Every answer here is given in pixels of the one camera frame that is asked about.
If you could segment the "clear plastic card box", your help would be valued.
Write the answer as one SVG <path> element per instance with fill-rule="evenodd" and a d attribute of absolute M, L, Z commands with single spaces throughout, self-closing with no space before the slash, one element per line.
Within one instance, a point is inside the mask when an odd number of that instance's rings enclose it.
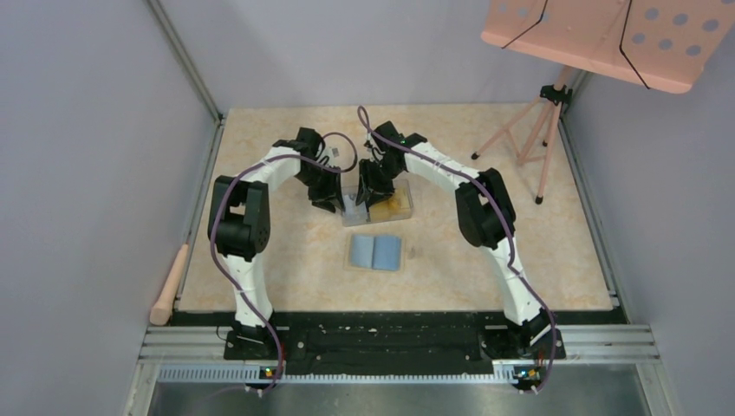
<path fill-rule="evenodd" d="M 408 180 L 397 179 L 394 188 L 390 198 L 367 207 L 364 203 L 356 204 L 357 185 L 343 187 L 342 225 L 353 227 L 409 219 L 413 215 L 413 200 Z"/>

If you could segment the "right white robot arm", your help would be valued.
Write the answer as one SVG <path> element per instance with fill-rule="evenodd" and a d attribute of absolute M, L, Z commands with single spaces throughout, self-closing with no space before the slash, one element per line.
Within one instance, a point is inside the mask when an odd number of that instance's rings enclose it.
<path fill-rule="evenodd" d="M 403 172 L 451 193 L 461 235 L 484 252 L 498 279 L 511 351 L 520 357 L 557 358 L 561 338 L 556 318 L 524 272 L 515 237 L 517 215 L 501 173 L 465 166 L 425 137 L 399 133 L 390 121 L 366 130 L 377 154 L 359 163 L 357 204 L 371 208 L 391 198 L 394 180 Z"/>

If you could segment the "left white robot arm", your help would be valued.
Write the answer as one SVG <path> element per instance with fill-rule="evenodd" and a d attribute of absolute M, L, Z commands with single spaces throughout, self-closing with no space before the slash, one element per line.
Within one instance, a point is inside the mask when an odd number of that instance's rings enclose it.
<path fill-rule="evenodd" d="M 328 162 L 324 136 L 302 127 L 293 140 L 278 140 L 252 167 L 214 181 L 207 234 L 216 267 L 232 285 L 236 311 L 227 335 L 227 360 L 275 360 L 282 343 L 271 321 L 263 252 L 270 240 L 270 193 L 295 178 L 316 208 L 345 208 L 341 169 Z"/>

